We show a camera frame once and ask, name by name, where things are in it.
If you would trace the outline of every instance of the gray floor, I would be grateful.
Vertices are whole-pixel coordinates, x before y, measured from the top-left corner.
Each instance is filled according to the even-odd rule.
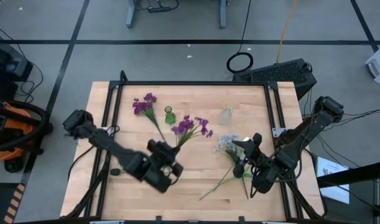
[[[248,1],[231,1],[227,28],[220,30],[218,3],[179,0],[170,13],[136,12],[134,26],[127,29],[127,1],[91,0],[78,39],[240,39]],[[171,0],[164,1],[173,6]],[[367,40],[355,11],[347,0],[299,0],[287,40]],[[380,40],[380,0],[357,0],[375,38]],[[83,0],[4,1],[0,6],[0,27],[15,39],[69,40]],[[245,39],[278,40],[292,1],[253,1]],[[46,108],[68,45],[22,45],[27,58],[43,71],[45,79],[35,92],[34,104]],[[55,125],[42,147],[45,153],[35,162],[16,221],[58,218],[67,172],[73,160],[75,142],[65,138],[62,121],[77,108],[85,108],[93,81],[116,80],[125,70],[130,80],[231,80],[226,70],[228,57],[238,45],[76,45],[53,108]],[[278,45],[244,45],[254,56],[254,68],[275,62]],[[281,61],[304,58],[313,65],[318,80],[313,100],[329,95],[343,103],[347,113],[380,108],[380,85],[364,67],[373,54],[367,45],[285,45]],[[236,60],[236,67],[244,61]],[[39,81],[34,70],[30,80]],[[305,99],[300,101],[303,108]],[[380,161],[380,114],[346,124],[322,134],[329,145],[359,165]],[[311,143],[315,154],[330,159],[318,141]],[[354,167],[335,156],[342,164]],[[21,174],[8,174],[0,163],[0,182],[19,182]],[[371,184],[352,185],[351,190],[371,201]],[[332,216],[370,223],[370,210],[351,199],[351,205],[328,202]]]

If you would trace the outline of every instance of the desk leg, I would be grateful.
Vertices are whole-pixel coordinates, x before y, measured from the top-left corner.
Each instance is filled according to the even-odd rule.
[[[227,0],[220,0],[220,29],[226,28]]]
[[[127,0],[129,2],[129,9],[127,10],[126,26],[127,28],[132,28],[133,16],[134,16],[134,6],[136,0]]]

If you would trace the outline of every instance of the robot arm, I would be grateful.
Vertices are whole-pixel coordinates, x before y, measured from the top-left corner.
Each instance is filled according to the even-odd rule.
[[[343,117],[343,106],[330,97],[320,97],[316,102],[311,117],[307,118],[293,130],[283,131],[275,142],[275,153],[267,157],[259,149],[260,134],[246,142],[233,141],[244,149],[243,160],[237,159],[233,170],[234,176],[241,177],[245,164],[252,165],[253,179],[251,197],[256,192],[262,194],[270,191],[277,178],[287,180],[300,160],[302,150],[328,125],[337,123]]]
[[[154,140],[149,140],[147,144],[147,149],[152,152],[150,156],[141,151],[126,149],[110,138],[107,131],[98,129],[93,124],[92,115],[84,110],[74,111],[63,125],[69,136],[88,138],[90,144],[108,150],[118,158],[119,164],[128,174],[139,181],[145,180],[161,193],[172,185],[172,180],[161,169],[169,167],[177,178],[183,171],[183,167],[175,163],[178,149],[171,148],[166,142]]]

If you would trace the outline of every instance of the paper document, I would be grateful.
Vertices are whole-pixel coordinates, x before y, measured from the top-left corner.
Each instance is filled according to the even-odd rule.
[[[324,159],[322,157],[317,157],[317,177],[321,177],[323,175],[334,174],[336,172],[341,172],[348,170],[348,167],[337,164],[336,162],[329,161],[328,159]],[[341,185],[344,189],[349,190],[349,185]],[[346,204],[350,203],[349,193],[339,187],[325,187],[321,189],[321,194],[324,197],[328,197],[333,200],[337,200],[339,202],[343,202]]]

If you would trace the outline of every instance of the wooden tabletop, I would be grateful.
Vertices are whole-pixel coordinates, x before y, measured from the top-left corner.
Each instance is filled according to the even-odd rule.
[[[97,126],[101,124],[107,92],[108,82],[93,83],[86,110],[93,115]],[[127,174],[109,175],[103,219],[155,220],[155,216],[161,215],[163,220],[236,221],[239,216],[244,216],[248,221],[285,220],[279,184],[274,184],[267,194],[257,193],[253,199],[247,199],[241,181],[232,180],[203,200],[199,200],[216,186],[231,167],[231,162],[224,155],[213,153],[221,135],[238,133],[239,139],[244,139],[251,138],[258,132],[263,137],[261,150],[267,155],[273,153],[263,87],[124,86],[118,118],[121,130],[115,135],[115,141],[124,147],[146,153],[149,153],[146,150],[148,140],[160,140],[160,136],[147,118],[134,115],[132,102],[133,98],[142,98],[149,92],[158,97],[154,105],[155,115],[167,142],[172,146],[175,144],[175,136],[170,130],[171,127],[164,121],[166,106],[173,108],[177,121],[184,115],[208,119],[209,128],[215,134],[211,138],[191,139],[182,147],[177,161],[184,166],[184,172],[180,180],[164,194]],[[274,94],[272,91],[270,93],[276,125],[279,125]],[[302,122],[302,117],[293,83],[279,83],[279,93],[286,126],[295,128]],[[114,97],[108,124],[111,124],[113,105]],[[233,107],[233,120],[229,125],[220,125],[220,112],[225,105]],[[89,147],[87,140],[79,141],[75,158]],[[72,169],[61,215],[69,213],[87,191],[95,151],[92,150],[81,158]],[[311,157],[303,152],[302,161],[303,171],[297,181],[298,187],[316,212],[322,214],[323,206]],[[118,167],[120,166],[113,157],[111,168]],[[248,192],[250,186],[251,180],[246,180]],[[292,216],[295,217],[293,195],[289,188],[288,195]],[[92,215],[95,214],[98,196],[97,191],[93,199]]]

